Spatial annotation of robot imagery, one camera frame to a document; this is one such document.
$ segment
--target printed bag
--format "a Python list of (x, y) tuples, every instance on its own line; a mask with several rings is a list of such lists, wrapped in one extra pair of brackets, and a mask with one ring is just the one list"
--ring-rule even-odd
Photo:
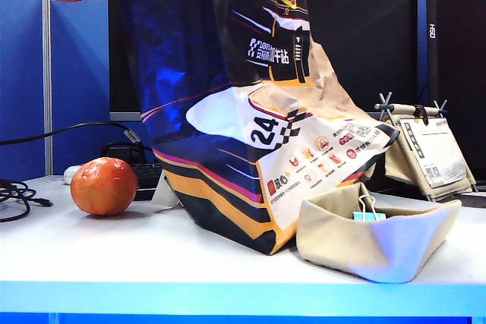
[(191, 217), (262, 253), (302, 200), (352, 184), (395, 140), (313, 42), (305, 0), (120, 0), (151, 146)]

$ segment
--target keyboard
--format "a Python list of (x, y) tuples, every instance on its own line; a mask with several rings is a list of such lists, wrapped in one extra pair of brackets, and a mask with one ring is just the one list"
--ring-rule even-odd
[(160, 163), (133, 163), (130, 164), (138, 179), (138, 189), (135, 194), (135, 200), (151, 200), (157, 184), (159, 183), (160, 175), (162, 174), (162, 166)]

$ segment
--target tomato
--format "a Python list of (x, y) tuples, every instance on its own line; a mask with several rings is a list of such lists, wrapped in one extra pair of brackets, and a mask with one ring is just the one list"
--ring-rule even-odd
[(137, 176), (127, 162), (100, 157), (85, 163), (74, 174), (71, 196), (84, 212), (116, 215), (127, 209), (137, 188)]

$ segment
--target blue binder clip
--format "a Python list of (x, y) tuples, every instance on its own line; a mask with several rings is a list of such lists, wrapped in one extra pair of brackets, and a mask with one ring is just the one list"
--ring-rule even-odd
[[(371, 211), (372, 212), (366, 212), (366, 203), (363, 200), (365, 197), (371, 200)], [(352, 213), (352, 218), (354, 220), (362, 220), (364, 221), (378, 221), (382, 219), (386, 219), (387, 217), (382, 213), (382, 212), (376, 212), (374, 210), (374, 204), (377, 202), (377, 200), (372, 197), (371, 195), (361, 195), (358, 198), (359, 202), (363, 206), (363, 212), (353, 212)]]

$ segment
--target table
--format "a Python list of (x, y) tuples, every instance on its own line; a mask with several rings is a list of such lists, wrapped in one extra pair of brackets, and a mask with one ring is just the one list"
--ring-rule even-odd
[(0, 311), (486, 316), (486, 209), (462, 208), (418, 277), (391, 285), (312, 265), (294, 247), (265, 256), (182, 208), (133, 202), (100, 218), (74, 205), (60, 177), (27, 183), (55, 205), (0, 225)]

